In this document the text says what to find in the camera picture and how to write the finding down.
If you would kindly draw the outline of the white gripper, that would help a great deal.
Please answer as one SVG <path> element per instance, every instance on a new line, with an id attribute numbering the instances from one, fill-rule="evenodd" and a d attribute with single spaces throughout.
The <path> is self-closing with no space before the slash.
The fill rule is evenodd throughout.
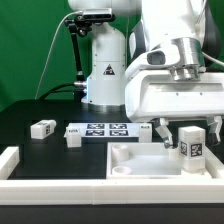
<path id="1" fill-rule="evenodd" d="M 224 74 L 205 70 L 199 42 L 163 43 L 140 54 L 125 76 L 127 117 L 133 122 L 155 119 L 154 128 L 165 148 L 173 147 L 168 120 L 207 117 L 207 143 L 221 142 Z"/>

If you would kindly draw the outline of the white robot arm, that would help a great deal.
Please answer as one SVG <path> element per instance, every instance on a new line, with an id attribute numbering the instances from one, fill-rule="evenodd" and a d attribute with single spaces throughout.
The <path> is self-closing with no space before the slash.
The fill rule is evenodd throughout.
<path id="1" fill-rule="evenodd" d="M 218 32 L 207 0 L 68 0 L 93 20 L 99 9 L 141 15 L 130 35 L 132 63 L 125 71 L 127 117 L 154 123 L 167 147 L 167 125 L 175 120 L 207 121 L 207 142 L 220 142 L 224 119 L 224 73 L 209 72 Z"/>

